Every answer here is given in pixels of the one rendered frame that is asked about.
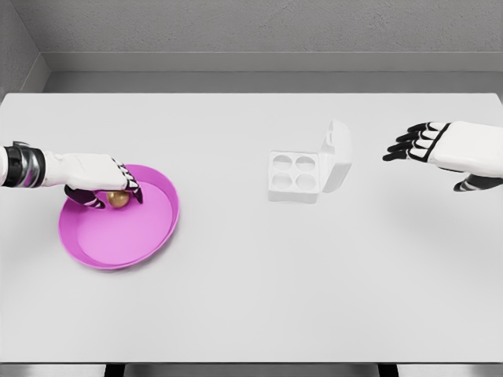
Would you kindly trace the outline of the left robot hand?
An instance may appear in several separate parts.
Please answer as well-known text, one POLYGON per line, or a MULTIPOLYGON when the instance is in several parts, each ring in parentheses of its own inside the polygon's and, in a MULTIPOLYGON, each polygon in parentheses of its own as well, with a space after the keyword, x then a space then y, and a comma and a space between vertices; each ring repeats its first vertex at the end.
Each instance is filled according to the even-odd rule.
POLYGON ((108 155, 76 154, 65 169, 68 177, 64 192, 73 202, 84 207, 105 209, 105 203, 96 192, 129 192, 140 204, 143 193, 134 175, 126 166, 108 155))

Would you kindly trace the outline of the brown egg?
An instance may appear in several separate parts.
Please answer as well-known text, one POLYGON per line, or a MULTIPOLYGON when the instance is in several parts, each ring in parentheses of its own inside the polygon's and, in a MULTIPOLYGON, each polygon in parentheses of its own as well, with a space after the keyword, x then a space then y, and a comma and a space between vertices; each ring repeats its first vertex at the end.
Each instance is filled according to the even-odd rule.
POLYGON ((107 201, 115 209, 125 207, 130 201, 130 193, 128 191, 108 191, 107 201))

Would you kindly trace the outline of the pink round plate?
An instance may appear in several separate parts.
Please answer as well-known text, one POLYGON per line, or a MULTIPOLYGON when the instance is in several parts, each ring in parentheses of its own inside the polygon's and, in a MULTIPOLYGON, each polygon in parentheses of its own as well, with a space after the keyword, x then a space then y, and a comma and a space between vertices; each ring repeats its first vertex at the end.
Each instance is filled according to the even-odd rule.
POLYGON ((120 269, 142 262, 171 237, 178 223, 178 193, 170 179, 151 167, 127 165, 143 193, 120 209, 92 209, 67 199, 61 209, 61 244, 77 262, 95 269, 120 269))

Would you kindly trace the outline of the white egg box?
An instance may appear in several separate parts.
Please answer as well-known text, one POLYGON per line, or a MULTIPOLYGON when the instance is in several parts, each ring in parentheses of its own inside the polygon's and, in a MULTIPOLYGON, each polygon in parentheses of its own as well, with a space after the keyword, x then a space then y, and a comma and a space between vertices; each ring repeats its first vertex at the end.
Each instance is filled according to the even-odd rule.
POLYGON ((273 150, 269 156, 268 200, 316 203, 322 193, 336 191, 353 163, 351 132, 334 119, 319 152, 273 150))

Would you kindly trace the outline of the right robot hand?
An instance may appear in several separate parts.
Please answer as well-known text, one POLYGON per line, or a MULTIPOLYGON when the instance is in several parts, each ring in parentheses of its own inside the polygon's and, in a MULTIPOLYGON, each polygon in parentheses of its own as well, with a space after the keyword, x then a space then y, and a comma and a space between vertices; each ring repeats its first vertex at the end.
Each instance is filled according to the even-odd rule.
POLYGON ((464 121, 420 123, 395 141, 383 161, 408 159, 467 173, 453 187, 455 192, 503 186, 503 127, 464 121))

